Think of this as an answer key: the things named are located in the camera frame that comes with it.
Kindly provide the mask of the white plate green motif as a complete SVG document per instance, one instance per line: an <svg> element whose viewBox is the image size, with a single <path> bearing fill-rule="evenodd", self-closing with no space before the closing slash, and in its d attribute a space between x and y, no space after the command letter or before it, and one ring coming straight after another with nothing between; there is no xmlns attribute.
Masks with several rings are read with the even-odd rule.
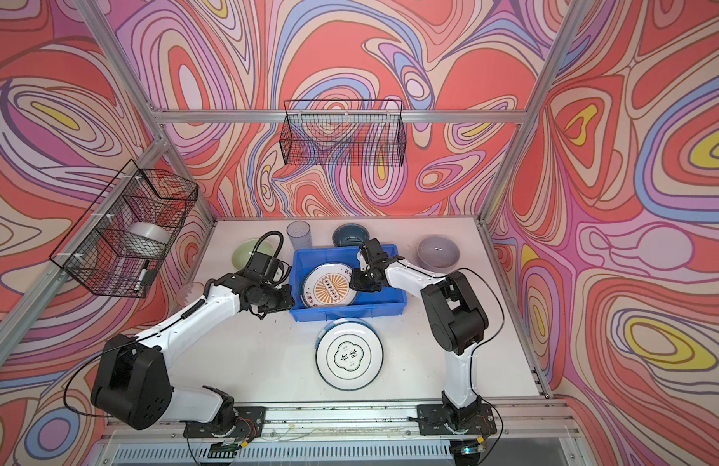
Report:
<svg viewBox="0 0 719 466"><path fill-rule="evenodd" d="M382 341L364 320L334 320L320 332L316 343L319 375L337 390L366 388L380 375L384 360Z"/></svg>

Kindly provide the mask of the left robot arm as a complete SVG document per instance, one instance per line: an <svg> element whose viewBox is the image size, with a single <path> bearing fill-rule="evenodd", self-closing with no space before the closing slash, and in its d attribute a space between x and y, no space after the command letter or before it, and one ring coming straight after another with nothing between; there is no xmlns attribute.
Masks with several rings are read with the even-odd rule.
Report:
<svg viewBox="0 0 719 466"><path fill-rule="evenodd" d="M134 336L118 334L93 357L92 419L117 419L136 430L157 423L195 424L226 437L241 417L234 398L213 386L173 386L169 371L201 338L242 312L264 320L292 309L291 266L258 248L246 266L209 279L202 294L167 320Z"/></svg>

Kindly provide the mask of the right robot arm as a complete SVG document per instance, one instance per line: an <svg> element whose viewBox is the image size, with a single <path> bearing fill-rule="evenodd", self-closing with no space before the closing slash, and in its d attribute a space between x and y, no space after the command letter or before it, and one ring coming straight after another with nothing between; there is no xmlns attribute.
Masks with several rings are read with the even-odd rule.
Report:
<svg viewBox="0 0 719 466"><path fill-rule="evenodd" d="M371 239L357 253L350 288L366 293L400 289L423 303L432 336L445 352L446 382L438 404L421 404L411 417L423 436L497 433L494 409L475 388L475 351L487 342L489 317L464 273L441 275L390 256Z"/></svg>

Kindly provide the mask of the orange sunburst plate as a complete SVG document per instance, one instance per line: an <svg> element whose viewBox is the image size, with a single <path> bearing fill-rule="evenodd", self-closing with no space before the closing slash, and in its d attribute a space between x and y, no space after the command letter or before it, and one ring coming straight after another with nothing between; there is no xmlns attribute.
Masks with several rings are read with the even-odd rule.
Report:
<svg viewBox="0 0 719 466"><path fill-rule="evenodd" d="M349 265L339 262L316 267L302 282L302 303L308 308L353 304L357 291L351 288L352 271Z"/></svg>

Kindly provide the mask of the blue plastic bin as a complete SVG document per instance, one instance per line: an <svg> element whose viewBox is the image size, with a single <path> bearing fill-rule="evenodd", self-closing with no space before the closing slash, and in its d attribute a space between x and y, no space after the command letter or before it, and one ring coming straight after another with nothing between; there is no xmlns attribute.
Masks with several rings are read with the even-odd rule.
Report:
<svg viewBox="0 0 719 466"><path fill-rule="evenodd" d="M400 316L407 305L406 293L400 289L383 289L380 292L357 292L353 304L343 307L308 308L301 300L302 282L316 267L332 262L359 267L359 248L342 247L298 250L293 254L291 275L292 296L295 306L291 315L297 322L323 322L338 318L382 318Z"/></svg>

